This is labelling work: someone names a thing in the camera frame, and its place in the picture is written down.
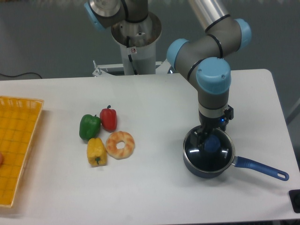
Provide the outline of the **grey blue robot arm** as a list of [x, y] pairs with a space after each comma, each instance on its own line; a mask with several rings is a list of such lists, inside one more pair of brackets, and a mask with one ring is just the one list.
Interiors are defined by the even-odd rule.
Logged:
[[[233, 19], [219, 0], [192, 0], [190, 6], [205, 37], [195, 42], [175, 40], [166, 59], [198, 92], [201, 124], [187, 140], [199, 147], [213, 129], [224, 130], [233, 119], [228, 105], [231, 69], [224, 57], [247, 46], [252, 32], [246, 21]], [[146, 0], [88, 0], [84, 7], [97, 30], [110, 28], [120, 46], [126, 75], [155, 73], [156, 42], [162, 25]]]

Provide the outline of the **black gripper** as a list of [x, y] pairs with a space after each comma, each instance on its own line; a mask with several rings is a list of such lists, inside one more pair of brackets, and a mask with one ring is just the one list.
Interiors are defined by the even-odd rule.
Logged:
[[207, 117], [199, 110], [201, 127], [193, 128], [190, 134], [190, 142], [194, 147], [200, 148], [213, 129], [219, 128], [222, 131], [226, 131], [228, 118], [224, 111], [224, 109], [221, 110], [221, 113], [218, 113], [217, 117], [213, 117], [211, 114]]

